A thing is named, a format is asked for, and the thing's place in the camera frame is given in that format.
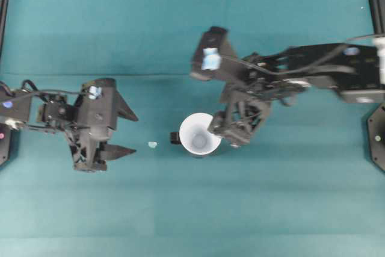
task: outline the teal cloth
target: teal cloth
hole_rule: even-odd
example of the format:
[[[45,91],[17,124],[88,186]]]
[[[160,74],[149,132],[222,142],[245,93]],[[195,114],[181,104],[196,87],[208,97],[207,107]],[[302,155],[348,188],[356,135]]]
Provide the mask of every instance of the teal cloth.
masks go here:
[[[105,173],[73,171],[61,134],[17,135],[1,257],[384,255],[385,175],[363,126],[375,105],[310,90],[274,104],[250,146],[193,158],[169,143],[187,115],[223,107],[222,83],[187,75],[211,25],[240,56],[372,32],[368,0],[10,0],[2,81],[78,91],[113,75],[140,121],[119,120],[111,143],[138,151]]]

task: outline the white cylinder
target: white cylinder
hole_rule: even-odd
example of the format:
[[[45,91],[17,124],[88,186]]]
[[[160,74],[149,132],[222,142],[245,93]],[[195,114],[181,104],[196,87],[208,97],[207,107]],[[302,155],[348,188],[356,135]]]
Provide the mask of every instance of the white cylinder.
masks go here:
[[[179,139],[182,146],[195,155],[212,153],[221,143],[221,138],[208,131],[212,115],[195,113],[180,125]]]

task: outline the cable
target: cable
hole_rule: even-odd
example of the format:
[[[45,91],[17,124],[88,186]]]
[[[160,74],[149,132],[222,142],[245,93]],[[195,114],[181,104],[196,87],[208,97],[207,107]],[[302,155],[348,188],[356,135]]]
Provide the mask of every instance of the cable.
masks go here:
[[[8,96],[13,96],[13,92],[11,91],[10,87],[6,85],[6,83],[0,81],[0,87],[4,89],[5,93]]]
[[[23,82],[22,82],[22,87],[21,87],[22,90],[26,89],[26,88],[25,88],[25,85],[26,85],[26,84],[28,84],[28,85],[32,88],[32,90],[38,91],[37,86],[36,86],[36,85],[34,84],[34,82],[31,81],[30,79],[24,79],[24,80],[23,80]],[[40,98],[43,102],[45,102],[45,103],[48,102],[47,99],[46,99],[44,96],[39,96],[39,98]]]
[[[62,94],[75,94],[75,95],[88,95],[88,93],[79,93],[79,92],[74,92],[74,91],[66,91],[66,90],[34,90],[34,91],[31,91],[29,93],[26,93],[26,94],[23,94],[21,96],[16,96],[14,98],[10,98],[10,99],[7,99],[7,100],[4,100],[2,103],[4,102],[16,102],[16,101],[20,101],[22,99],[26,99],[26,98],[31,98],[33,96],[37,96],[39,94],[42,94],[42,93],[62,93]]]
[[[305,71],[307,71],[307,70],[309,70],[315,66],[319,66],[320,64],[332,59],[333,57],[335,57],[335,56],[339,55],[341,52],[343,52],[346,48],[349,47],[348,43],[350,43],[350,42],[369,39],[369,38],[373,38],[373,37],[381,37],[381,36],[383,37],[383,36],[385,36],[385,34],[367,34],[365,36],[351,37],[349,39],[346,39],[346,41],[343,44],[335,47],[329,53],[327,53],[323,57],[313,61],[312,63],[310,63],[304,67],[301,67],[299,69],[286,70],[284,72],[273,72],[272,70],[264,69],[263,67],[256,66],[253,63],[248,63],[247,61],[240,60],[240,59],[235,58],[235,57],[231,57],[230,55],[221,55],[221,57],[224,59],[227,59],[227,60],[232,60],[232,61],[235,61],[237,63],[243,64],[247,67],[251,67],[255,70],[266,73],[268,75],[287,75],[290,73],[305,72]]]

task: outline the small blue object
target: small blue object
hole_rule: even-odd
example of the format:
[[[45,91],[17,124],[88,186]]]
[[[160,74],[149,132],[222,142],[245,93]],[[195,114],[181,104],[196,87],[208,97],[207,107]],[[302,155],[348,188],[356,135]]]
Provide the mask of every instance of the small blue object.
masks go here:
[[[13,107],[13,103],[10,102],[10,101],[8,101],[8,102],[3,102],[2,105],[3,105],[3,107],[5,107],[5,108],[11,108],[11,107]]]
[[[351,47],[351,48],[346,48],[343,53],[345,55],[357,55],[360,53],[360,49],[359,48],[355,48],[355,47]]]
[[[222,58],[219,55],[217,48],[204,48],[203,53],[205,54],[202,64],[203,70],[217,70],[220,68]]]

